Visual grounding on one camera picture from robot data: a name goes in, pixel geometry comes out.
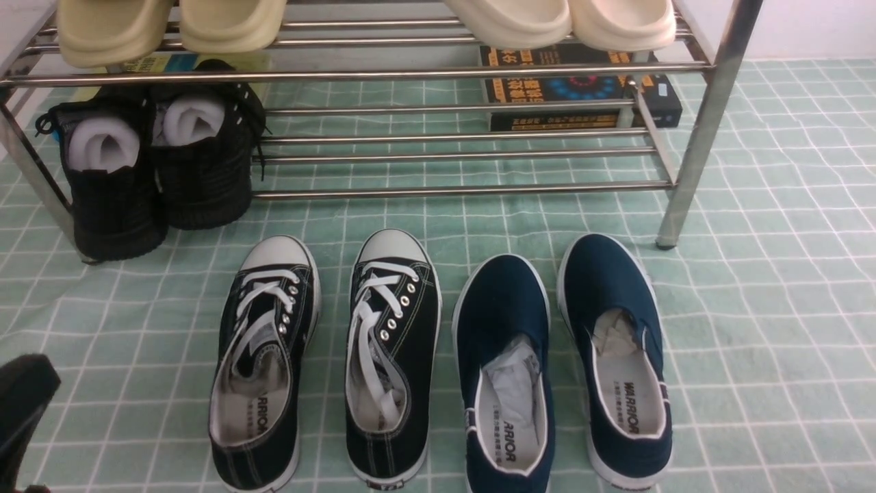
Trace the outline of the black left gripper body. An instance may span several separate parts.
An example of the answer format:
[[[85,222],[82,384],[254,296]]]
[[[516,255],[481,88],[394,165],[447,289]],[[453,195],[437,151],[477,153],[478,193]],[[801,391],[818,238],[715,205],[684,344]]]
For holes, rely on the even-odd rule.
[[[46,355],[20,355],[1,368],[1,487],[18,492],[27,447],[60,380]]]

